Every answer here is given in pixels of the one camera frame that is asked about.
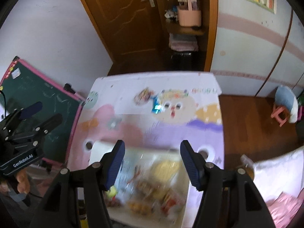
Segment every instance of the cartoon face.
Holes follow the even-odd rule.
[[[98,92],[91,91],[85,101],[83,108],[92,109],[98,100]]]
[[[196,102],[186,93],[167,92],[160,97],[162,111],[154,117],[165,123],[184,124],[195,117]]]

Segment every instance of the metal screw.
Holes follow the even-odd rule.
[[[211,162],[207,162],[207,163],[206,163],[206,167],[211,169],[211,168],[214,167],[214,164],[211,163]]]
[[[101,166],[101,164],[99,162],[95,162],[92,164],[92,167],[95,169],[99,168],[100,166]]]
[[[238,173],[240,173],[241,175],[244,175],[246,173],[246,171],[242,168],[239,168],[238,170]]]
[[[65,175],[68,172],[69,172],[69,170],[67,168],[63,168],[60,170],[60,174],[62,174],[62,175]]]

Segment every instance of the cartoon eye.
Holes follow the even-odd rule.
[[[164,107],[165,107],[166,109],[168,109],[168,108],[170,107],[170,105],[171,105],[171,103],[170,103],[169,101],[167,101],[167,102],[165,102]]]
[[[183,106],[182,103],[177,103],[175,107],[176,107],[177,110],[179,110],[182,106]]]

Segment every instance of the wooden shelf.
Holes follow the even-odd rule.
[[[193,30],[191,27],[182,27],[178,22],[172,21],[170,19],[166,19],[166,28],[169,33],[174,34],[188,34],[195,36],[203,36],[206,32],[205,28],[201,28],[199,30]]]

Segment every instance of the wooden door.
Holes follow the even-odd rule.
[[[134,64],[158,55],[163,31],[157,8],[149,0],[82,0],[105,47],[114,58],[113,67]],[[127,72],[140,72],[136,69]]]

